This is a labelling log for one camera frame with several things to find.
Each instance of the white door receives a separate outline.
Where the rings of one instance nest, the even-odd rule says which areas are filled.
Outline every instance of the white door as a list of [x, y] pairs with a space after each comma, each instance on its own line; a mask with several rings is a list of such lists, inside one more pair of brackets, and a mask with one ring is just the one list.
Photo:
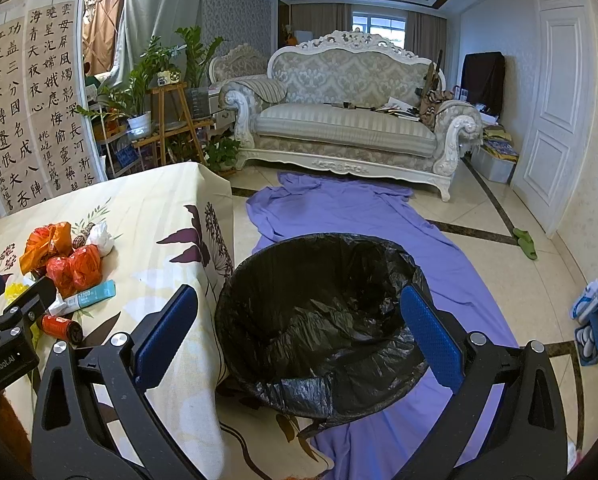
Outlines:
[[539, 15], [538, 97], [512, 186], [551, 236], [583, 164], [594, 67], [586, 7], [541, 10]]

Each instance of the green slipper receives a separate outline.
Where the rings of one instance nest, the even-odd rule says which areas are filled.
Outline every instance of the green slipper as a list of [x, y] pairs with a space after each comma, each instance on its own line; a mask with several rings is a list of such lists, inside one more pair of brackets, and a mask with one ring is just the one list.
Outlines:
[[516, 237], [516, 243], [519, 244], [524, 254], [531, 260], [538, 258], [536, 251], [534, 250], [534, 241], [528, 231], [521, 231], [516, 227], [512, 229], [512, 234]]

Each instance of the window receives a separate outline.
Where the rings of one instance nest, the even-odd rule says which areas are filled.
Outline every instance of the window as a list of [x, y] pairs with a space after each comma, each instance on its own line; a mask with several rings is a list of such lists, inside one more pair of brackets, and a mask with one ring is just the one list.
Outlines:
[[397, 46], [405, 48], [406, 43], [406, 22], [405, 20], [393, 20], [381, 16], [369, 16], [368, 14], [354, 13], [352, 15], [352, 30], [380, 34], [386, 40], [390, 40]]

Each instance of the purple sheet on floor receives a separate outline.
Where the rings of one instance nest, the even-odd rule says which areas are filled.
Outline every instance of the purple sheet on floor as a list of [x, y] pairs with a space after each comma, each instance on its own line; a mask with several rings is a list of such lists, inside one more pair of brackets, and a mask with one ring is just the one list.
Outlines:
[[[371, 181], [280, 173], [246, 205], [262, 234], [253, 252], [310, 233], [343, 232], [392, 240], [422, 268], [438, 309], [496, 344], [517, 346], [501, 311], [461, 250], [408, 205], [412, 191]], [[492, 390], [460, 463], [473, 459], [495, 415], [501, 388]], [[450, 399], [430, 370], [410, 393], [385, 410], [319, 433], [314, 445], [335, 461], [330, 480], [390, 480], [414, 453]]]

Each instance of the black covered object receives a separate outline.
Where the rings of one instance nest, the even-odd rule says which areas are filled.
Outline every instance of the black covered object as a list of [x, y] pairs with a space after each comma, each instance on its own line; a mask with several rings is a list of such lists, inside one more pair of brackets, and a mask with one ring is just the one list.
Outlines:
[[378, 412], [428, 364], [399, 309], [423, 272], [398, 244], [314, 234], [243, 262], [221, 292], [216, 325], [230, 373], [279, 412], [314, 419], [301, 436]]
[[506, 58], [500, 52], [468, 54], [463, 61], [461, 88], [468, 91], [468, 102], [486, 105], [485, 112], [501, 115]]

